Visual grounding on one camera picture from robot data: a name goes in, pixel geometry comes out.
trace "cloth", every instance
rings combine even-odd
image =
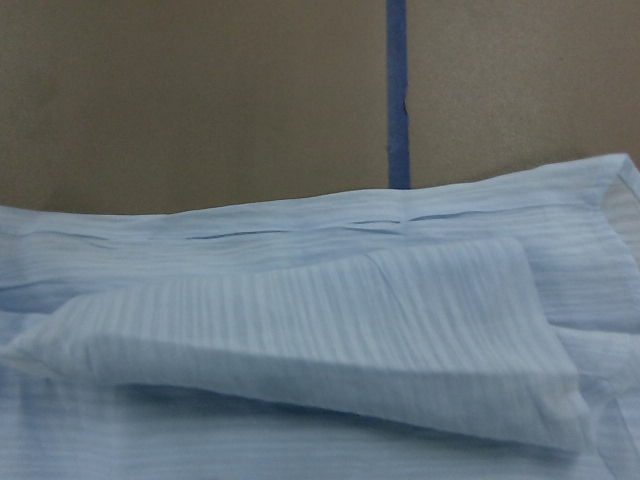
[[[381,249],[511,237],[580,374],[582,453],[158,386],[0,370],[6,478],[638,478],[640,174],[624,154],[414,191],[345,192],[173,215],[0,209],[0,340],[69,300],[188,276],[269,272]]]
[[[513,239],[80,295],[0,348],[2,361],[567,450],[593,436]]]

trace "brown cardboard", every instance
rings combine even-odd
[[[408,0],[413,187],[640,160],[640,2]]]
[[[384,0],[0,2],[0,204],[384,188]]]

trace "blue tape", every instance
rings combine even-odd
[[[407,96],[407,8],[387,0],[387,102],[389,188],[411,188]]]

